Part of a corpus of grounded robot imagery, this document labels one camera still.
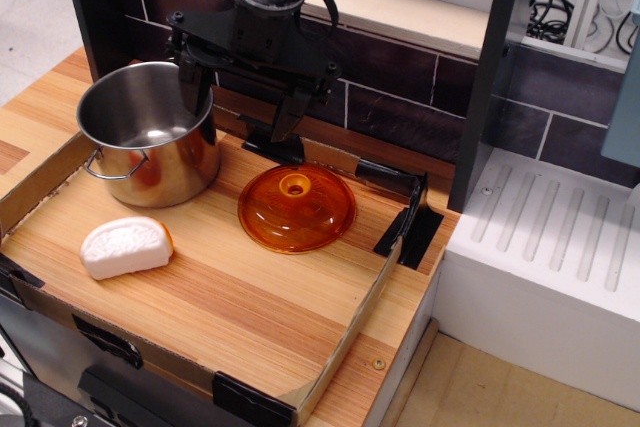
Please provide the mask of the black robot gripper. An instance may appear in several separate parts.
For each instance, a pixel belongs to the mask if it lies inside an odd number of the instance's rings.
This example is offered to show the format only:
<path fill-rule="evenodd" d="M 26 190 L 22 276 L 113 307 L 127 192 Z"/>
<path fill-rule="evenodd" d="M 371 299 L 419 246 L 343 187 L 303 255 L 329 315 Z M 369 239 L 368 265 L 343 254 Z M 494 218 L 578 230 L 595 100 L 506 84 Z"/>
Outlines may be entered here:
<path fill-rule="evenodd" d="M 185 109 L 198 117 L 209 105 L 216 72 L 227 72 L 278 92 L 271 141 L 283 142 L 302 120 L 309 104 L 328 102 L 340 76 L 335 61 L 319 43 L 337 24 L 337 8 L 328 3 L 332 24 L 321 35 L 301 27 L 305 0 L 235 0 L 224 11 L 175 11 L 168 15 L 168 51 L 178 65 Z"/>

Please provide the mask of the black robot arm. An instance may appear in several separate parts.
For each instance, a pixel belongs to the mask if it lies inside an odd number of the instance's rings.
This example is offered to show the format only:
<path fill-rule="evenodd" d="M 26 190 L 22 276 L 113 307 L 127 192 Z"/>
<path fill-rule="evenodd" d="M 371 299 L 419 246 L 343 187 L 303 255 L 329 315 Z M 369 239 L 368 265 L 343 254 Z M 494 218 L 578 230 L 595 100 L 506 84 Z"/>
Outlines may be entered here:
<path fill-rule="evenodd" d="M 213 76 L 226 72 L 279 90 L 271 139 L 282 142 L 306 111 L 327 104 L 341 75 L 319 42 L 331 36 L 309 33 L 300 25 L 305 0 L 234 0 L 221 12 L 175 11 L 167 18 L 172 33 L 168 52 L 179 67 L 179 85 L 188 112 L 205 107 Z M 323 0 L 336 26 L 334 0 Z"/>

